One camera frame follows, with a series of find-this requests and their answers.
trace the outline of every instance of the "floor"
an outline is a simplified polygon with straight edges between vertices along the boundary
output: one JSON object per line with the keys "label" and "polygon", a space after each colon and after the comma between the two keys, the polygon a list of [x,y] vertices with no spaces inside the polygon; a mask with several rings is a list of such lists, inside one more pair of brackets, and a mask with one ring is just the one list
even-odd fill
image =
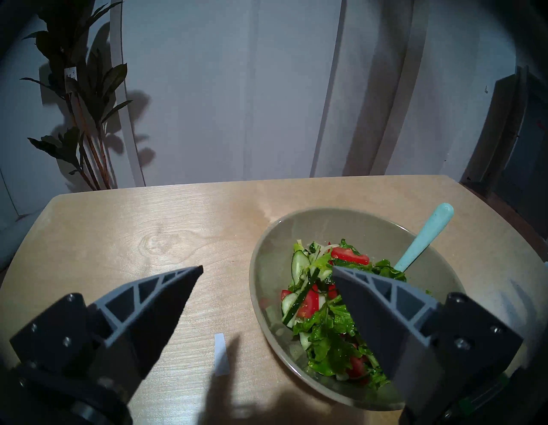
{"label": "floor", "polygon": [[548,261],[548,243],[546,243],[546,241],[536,233],[535,229],[533,229],[533,227],[527,223],[510,205],[494,193],[485,198],[484,196],[474,192],[472,189],[468,187],[466,188],[494,209],[508,222],[508,224],[516,229],[544,262]]}

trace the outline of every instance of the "red tomato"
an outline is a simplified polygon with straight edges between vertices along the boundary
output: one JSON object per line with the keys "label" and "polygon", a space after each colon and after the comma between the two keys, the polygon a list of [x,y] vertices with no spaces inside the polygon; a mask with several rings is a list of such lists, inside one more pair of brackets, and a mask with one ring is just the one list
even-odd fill
{"label": "red tomato", "polygon": [[284,299],[287,295],[289,295],[289,294],[291,294],[291,293],[292,293],[291,291],[282,289],[282,294],[280,295],[281,300],[283,301],[283,299]]}
{"label": "red tomato", "polygon": [[366,374],[366,367],[363,364],[363,357],[350,357],[350,364],[352,369],[346,369],[346,373],[351,379],[361,378]]}
{"label": "red tomato", "polygon": [[312,315],[319,310],[319,295],[318,287],[314,284],[312,289],[306,294],[306,298],[302,302],[299,310],[297,310],[297,317],[301,319],[309,319]]}
{"label": "red tomato", "polygon": [[335,284],[329,285],[327,287],[327,296],[329,297],[329,299],[336,298],[337,295],[338,293],[337,293],[337,289],[335,288]]}
{"label": "red tomato", "polygon": [[338,258],[344,261],[350,261],[351,263],[359,263],[367,265],[369,264],[369,257],[364,255],[357,256],[352,252],[350,248],[333,248],[331,251],[333,258]]}

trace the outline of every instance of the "wood grain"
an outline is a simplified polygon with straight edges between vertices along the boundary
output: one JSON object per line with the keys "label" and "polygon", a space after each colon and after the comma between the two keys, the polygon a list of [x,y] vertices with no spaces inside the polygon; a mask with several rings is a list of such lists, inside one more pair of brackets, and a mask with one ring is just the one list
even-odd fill
{"label": "wood grain", "polygon": [[[455,216],[433,246],[472,298],[525,337],[515,365],[526,361],[548,318],[548,271],[502,217],[444,176],[267,180],[58,196],[21,244],[0,289],[0,353],[13,366],[17,358],[9,338],[66,293],[80,292],[91,303],[125,282],[203,264],[204,275],[170,342],[130,403],[135,423],[276,423],[304,421],[306,415],[317,423],[397,423],[399,412],[364,412],[325,399],[279,362],[252,310],[249,261],[268,225],[297,209],[362,209],[416,233],[441,202],[451,203]],[[218,332],[225,334],[232,369],[228,377],[214,378]]]}

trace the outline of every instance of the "gray bowl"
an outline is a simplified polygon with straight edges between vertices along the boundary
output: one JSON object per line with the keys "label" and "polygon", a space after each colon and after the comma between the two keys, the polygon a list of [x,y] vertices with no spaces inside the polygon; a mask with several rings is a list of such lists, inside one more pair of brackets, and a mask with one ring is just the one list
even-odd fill
{"label": "gray bowl", "polygon": [[[388,384],[379,391],[352,382],[339,382],[307,367],[307,356],[298,338],[282,324],[280,292],[291,282],[293,243],[313,240],[323,245],[341,238],[367,254],[372,262],[384,258],[395,264],[415,235],[403,227],[369,213],[338,208],[312,208],[291,213],[272,224],[261,236],[249,267],[249,292],[259,325],[279,358],[319,393],[340,403],[368,410],[399,410],[403,400]],[[444,302],[449,292],[464,292],[449,264],[428,247],[406,270],[413,286],[432,291]]]}

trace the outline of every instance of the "light blue spoon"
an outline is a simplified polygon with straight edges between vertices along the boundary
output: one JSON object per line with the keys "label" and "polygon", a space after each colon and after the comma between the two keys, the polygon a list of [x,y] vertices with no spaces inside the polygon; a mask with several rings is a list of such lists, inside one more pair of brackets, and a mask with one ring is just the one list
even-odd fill
{"label": "light blue spoon", "polygon": [[409,265],[416,260],[422,251],[436,238],[437,235],[447,226],[453,216],[453,207],[448,203],[442,203],[434,210],[428,221],[424,224],[419,234],[402,258],[394,266],[396,270],[405,271]]}

